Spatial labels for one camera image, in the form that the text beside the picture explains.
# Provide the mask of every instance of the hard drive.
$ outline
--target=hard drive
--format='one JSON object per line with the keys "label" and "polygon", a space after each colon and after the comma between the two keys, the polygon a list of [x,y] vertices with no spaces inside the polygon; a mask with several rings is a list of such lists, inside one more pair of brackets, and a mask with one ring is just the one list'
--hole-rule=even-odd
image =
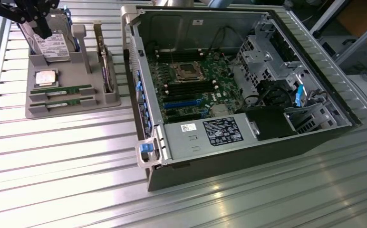
{"label": "hard drive", "polygon": [[47,62],[69,61],[70,52],[78,51],[77,39],[71,33],[70,11],[53,9],[46,19],[53,31],[53,36],[47,39],[34,32],[29,23],[18,24],[31,47],[31,53],[45,55]]}

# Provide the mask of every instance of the power supply label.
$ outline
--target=power supply label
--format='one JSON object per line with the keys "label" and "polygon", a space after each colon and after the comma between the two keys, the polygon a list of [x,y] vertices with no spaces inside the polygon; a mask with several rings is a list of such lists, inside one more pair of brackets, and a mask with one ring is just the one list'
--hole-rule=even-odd
{"label": "power supply label", "polygon": [[34,35],[39,49],[46,58],[70,56],[65,35],[54,33],[47,39]]}
{"label": "power supply label", "polygon": [[213,146],[245,140],[234,117],[205,121],[203,126]]}

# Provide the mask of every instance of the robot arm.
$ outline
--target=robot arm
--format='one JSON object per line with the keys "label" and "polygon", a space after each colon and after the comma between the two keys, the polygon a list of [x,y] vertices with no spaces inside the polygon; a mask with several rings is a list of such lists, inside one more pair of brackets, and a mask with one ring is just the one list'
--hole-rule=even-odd
{"label": "robot arm", "polygon": [[55,9],[59,0],[14,0],[17,7],[2,4],[0,1],[0,16],[23,24],[29,23],[35,33],[43,38],[53,35],[46,16],[50,9]]}

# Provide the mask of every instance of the slotted aluminum surface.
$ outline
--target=slotted aluminum surface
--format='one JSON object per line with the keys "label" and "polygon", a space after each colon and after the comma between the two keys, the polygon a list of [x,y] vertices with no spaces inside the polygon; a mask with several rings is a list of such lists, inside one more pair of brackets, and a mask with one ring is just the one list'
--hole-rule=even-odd
{"label": "slotted aluminum surface", "polygon": [[103,21],[123,105],[25,118],[27,43],[0,19],[0,227],[367,227],[367,109],[294,16],[283,18],[363,127],[294,157],[161,191],[146,191],[122,57],[119,8],[138,1],[65,0],[75,23]]}

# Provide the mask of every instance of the barcode label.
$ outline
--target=barcode label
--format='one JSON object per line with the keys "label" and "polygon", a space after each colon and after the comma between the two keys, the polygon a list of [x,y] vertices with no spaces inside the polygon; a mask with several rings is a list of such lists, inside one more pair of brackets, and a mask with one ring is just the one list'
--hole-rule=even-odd
{"label": "barcode label", "polygon": [[67,91],[58,91],[58,92],[47,93],[47,96],[65,95],[65,94],[67,94]]}
{"label": "barcode label", "polygon": [[65,107],[65,106],[69,106],[69,104],[67,103],[50,104],[50,105],[47,105],[47,108],[58,108],[58,107]]}
{"label": "barcode label", "polygon": [[194,123],[182,125],[183,132],[194,131],[197,130],[197,125]]}

